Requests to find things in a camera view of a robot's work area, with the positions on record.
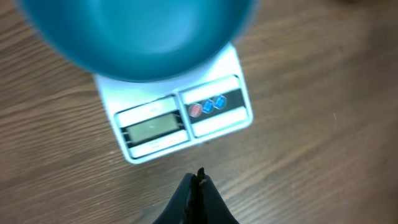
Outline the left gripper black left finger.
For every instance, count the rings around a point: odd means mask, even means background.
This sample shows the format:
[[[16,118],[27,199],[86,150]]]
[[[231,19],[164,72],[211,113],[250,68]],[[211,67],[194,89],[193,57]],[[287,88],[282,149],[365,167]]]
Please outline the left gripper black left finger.
[[[184,175],[167,206],[153,224],[179,224],[183,223],[185,210],[190,198],[191,173]]]

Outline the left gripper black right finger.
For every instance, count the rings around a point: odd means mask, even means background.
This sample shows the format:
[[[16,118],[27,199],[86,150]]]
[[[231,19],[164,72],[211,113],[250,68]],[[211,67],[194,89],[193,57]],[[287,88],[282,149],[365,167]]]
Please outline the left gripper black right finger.
[[[225,204],[215,184],[205,169],[197,172],[200,217],[206,224],[239,224]]]

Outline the white digital kitchen scale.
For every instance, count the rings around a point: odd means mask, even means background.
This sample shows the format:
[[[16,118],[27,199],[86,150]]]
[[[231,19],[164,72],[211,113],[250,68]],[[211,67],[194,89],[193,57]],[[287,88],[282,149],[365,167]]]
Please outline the white digital kitchen scale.
[[[254,119],[232,44],[207,64],[168,80],[93,78],[121,152],[131,164],[246,128]]]

